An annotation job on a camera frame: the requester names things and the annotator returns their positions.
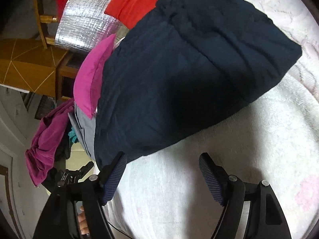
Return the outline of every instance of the black cable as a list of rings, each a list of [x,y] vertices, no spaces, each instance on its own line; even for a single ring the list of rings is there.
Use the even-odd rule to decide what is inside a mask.
[[[116,229],[117,231],[119,231],[121,234],[126,235],[128,238],[133,239],[132,237],[128,236],[126,233],[123,233],[122,231],[120,231],[119,229],[117,229],[115,226],[113,226],[110,222],[108,222],[108,224],[113,227],[114,229]]]

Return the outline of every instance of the metal rivet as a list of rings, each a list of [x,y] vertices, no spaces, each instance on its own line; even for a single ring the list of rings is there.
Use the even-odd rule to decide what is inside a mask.
[[[96,181],[97,179],[98,179],[98,176],[97,176],[96,174],[92,174],[92,175],[89,177],[89,180],[90,180],[91,182]]]
[[[262,180],[261,184],[264,185],[265,187],[269,186],[269,182],[266,180]]]
[[[65,181],[58,181],[57,185],[58,187],[63,187],[65,184]]]
[[[232,181],[232,182],[237,181],[237,177],[236,177],[235,175],[230,175],[230,176],[228,177],[228,179],[229,179],[230,181]]]

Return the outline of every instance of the navy blue jacket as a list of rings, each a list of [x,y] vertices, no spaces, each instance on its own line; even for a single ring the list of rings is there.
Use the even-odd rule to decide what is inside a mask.
[[[101,169],[154,153],[277,85],[298,44],[244,0],[158,0],[106,61],[95,129]]]

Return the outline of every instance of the white bed sheet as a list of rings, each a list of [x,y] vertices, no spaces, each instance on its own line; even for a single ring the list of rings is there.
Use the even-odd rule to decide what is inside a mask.
[[[212,236],[222,208],[198,168],[202,152],[243,181],[268,180],[293,239],[305,238],[318,220],[319,27],[300,0],[247,1],[300,44],[303,55],[275,88],[234,116],[127,165],[105,213],[134,238]],[[245,204],[237,238],[247,214]]]

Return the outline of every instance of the gray fabric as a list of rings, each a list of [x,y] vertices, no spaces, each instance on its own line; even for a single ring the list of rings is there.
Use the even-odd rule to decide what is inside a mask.
[[[83,137],[82,137],[82,134],[80,132],[80,127],[79,127],[79,124],[75,118],[75,115],[73,112],[69,112],[68,113],[68,116],[69,116],[69,119],[70,119],[70,122],[71,122],[71,125],[74,129],[74,132],[75,134],[77,135],[78,137],[78,140],[81,144],[81,146],[83,147],[83,149],[85,150],[85,152],[91,157],[90,153],[88,152],[87,150],[87,145],[84,143],[84,140],[83,140]]]
[[[95,137],[95,116],[89,119],[83,111],[74,103],[74,116],[79,126],[79,131],[82,135],[85,151],[89,154],[92,160],[94,156],[94,137]]]

